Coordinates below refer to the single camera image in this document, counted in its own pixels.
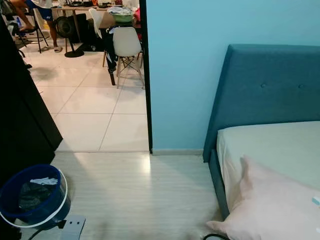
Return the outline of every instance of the wood-look floor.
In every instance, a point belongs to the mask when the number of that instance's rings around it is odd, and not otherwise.
[[[218,203],[200,156],[147,153],[57,153],[66,175],[70,215],[83,215],[81,240],[200,240]],[[34,229],[22,230],[26,240]],[[61,230],[34,240],[59,240]]]

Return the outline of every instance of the power strip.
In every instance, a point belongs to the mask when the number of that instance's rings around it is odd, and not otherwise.
[[[67,218],[62,230],[61,240],[79,240],[86,218],[84,216],[71,215]]]

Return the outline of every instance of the wall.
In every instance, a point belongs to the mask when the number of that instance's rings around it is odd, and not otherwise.
[[[320,45],[319,0],[146,0],[153,149],[203,149],[229,44]]]

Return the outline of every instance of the white mattress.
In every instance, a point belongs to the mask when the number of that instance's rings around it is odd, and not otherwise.
[[[217,154],[230,211],[239,191],[243,155],[320,190],[320,121],[219,130]]]

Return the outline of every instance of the pillowcase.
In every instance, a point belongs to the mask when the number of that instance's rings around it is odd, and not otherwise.
[[[207,222],[210,228],[232,240],[320,240],[320,209],[313,203],[313,197],[320,198],[318,190],[246,156],[243,164],[233,211],[224,222]]]

